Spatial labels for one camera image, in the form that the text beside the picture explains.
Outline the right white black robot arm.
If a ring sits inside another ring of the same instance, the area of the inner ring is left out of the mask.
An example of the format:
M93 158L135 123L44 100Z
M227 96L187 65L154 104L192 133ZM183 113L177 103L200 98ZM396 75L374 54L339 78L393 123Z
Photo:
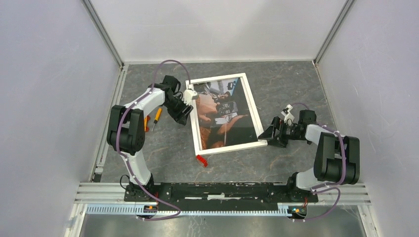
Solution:
M286 197L299 201L305 195L316 194L321 189L337 185L355 185L360 178L360 140L342 135L317 122L313 110L301 110L298 121L288 109L284 118L274 117L259 136L270 146L285 148L289 141L305 141L317 147L313 167L294 173L285 188Z

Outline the photo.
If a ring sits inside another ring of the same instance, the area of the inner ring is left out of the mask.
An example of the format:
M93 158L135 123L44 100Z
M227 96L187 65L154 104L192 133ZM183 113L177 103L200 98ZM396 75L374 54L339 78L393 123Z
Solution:
M200 150L257 142L241 78L193 84Z

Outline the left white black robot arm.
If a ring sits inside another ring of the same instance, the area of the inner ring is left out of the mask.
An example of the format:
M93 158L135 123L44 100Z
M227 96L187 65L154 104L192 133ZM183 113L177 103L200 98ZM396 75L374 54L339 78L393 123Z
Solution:
M127 191L136 189L143 201L155 196L153 176L146 166L143 147L146 138L146 117L158 107L166 107L173 120L185 125L193 110L192 102L198 93L186 89L178 95L180 81L165 76L163 82L153 83L134 101L125 105L114 105L110 111L107 143L121 156L128 170Z

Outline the orange handle screwdriver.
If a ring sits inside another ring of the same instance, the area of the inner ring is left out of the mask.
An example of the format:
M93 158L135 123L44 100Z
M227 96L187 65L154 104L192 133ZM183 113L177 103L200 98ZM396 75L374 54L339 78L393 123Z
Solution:
M152 126L151 131L154 131L155 126L156 126L156 124L158 123L158 121L159 121L159 119L160 119L160 116L161 116L161 114L162 114L162 111L163 111L162 107L158 108L158 110L157 110L157 112L156 112L156 115L155 115L155 118L154 118L154 121L153 121L153 126Z

